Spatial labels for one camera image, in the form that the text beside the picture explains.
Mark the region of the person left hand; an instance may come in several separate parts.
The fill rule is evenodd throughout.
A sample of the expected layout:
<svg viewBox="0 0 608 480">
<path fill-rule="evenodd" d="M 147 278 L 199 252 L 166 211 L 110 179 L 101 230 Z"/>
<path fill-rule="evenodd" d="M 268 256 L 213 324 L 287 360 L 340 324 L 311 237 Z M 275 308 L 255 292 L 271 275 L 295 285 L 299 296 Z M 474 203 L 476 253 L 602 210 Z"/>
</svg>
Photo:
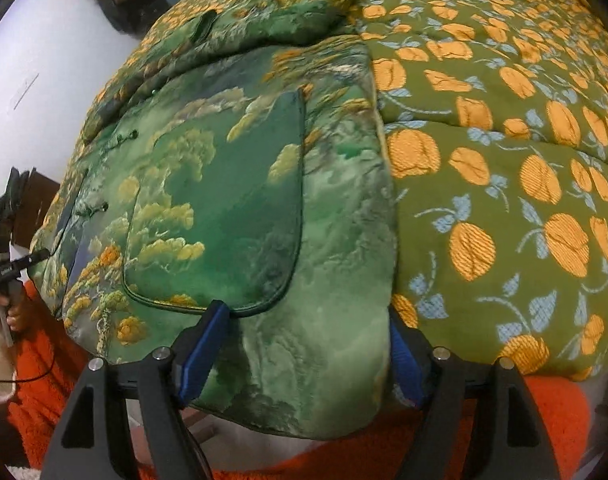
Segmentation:
<svg viewBox="0 0 608 480">
<path fill-rule="evenodd" d="M 26 292 L 21 289 L 13 298 L 0 293 L 0 328 L 20 333 L 30 323 L 30 305 Z"/>
</svg>

